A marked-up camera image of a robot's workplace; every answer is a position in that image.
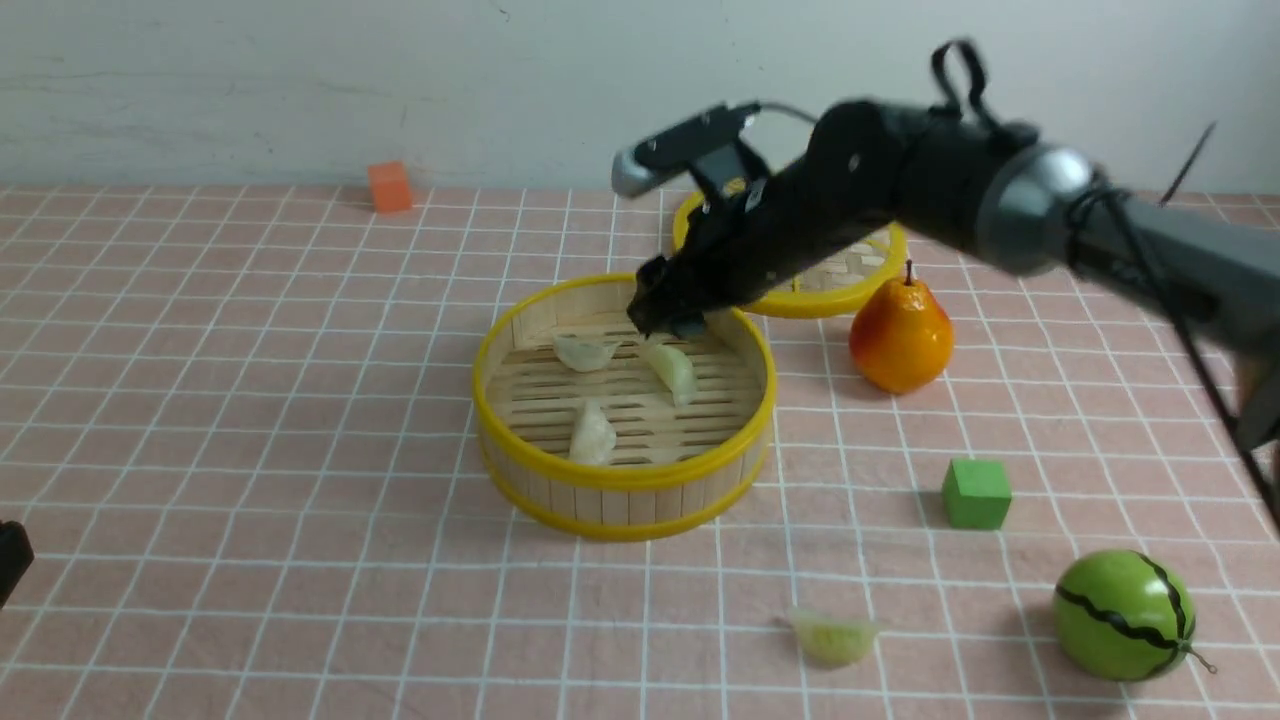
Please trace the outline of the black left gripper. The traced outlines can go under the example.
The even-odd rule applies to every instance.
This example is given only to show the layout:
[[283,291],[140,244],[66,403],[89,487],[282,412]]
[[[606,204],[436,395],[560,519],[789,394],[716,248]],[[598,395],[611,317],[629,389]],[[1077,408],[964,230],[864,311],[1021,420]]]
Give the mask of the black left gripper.
[[17,520],[1,521],[0,606],[4,607],[35,562],[35,550],[26,527]]

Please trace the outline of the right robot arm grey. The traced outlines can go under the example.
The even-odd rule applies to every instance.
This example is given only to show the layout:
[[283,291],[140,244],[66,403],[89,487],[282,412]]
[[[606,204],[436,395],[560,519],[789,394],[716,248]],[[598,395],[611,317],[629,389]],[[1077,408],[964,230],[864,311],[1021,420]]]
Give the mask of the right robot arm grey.
[[637,273],[643,333],[742,307],[890,223],[1010,275],[1064,266],[1254,363],[1230,437],[1277,436],[1277,237],[1158,208],[1027,126],[987,129],[950,108],[854,100],[828,108],[778,172],[740,138],[756,108],[710,108],[616,154],[636,199],[682,173],[708,193],[703,236]]

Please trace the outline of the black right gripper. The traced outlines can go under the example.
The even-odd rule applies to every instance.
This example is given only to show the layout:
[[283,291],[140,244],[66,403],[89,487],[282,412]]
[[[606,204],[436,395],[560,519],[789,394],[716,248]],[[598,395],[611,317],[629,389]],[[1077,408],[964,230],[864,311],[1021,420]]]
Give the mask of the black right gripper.
[[645,263],[628,319],[641,334],[682,334],[758,301],[886,225],[900,174],[888,155],[804,154],[713,211],[681,250]]

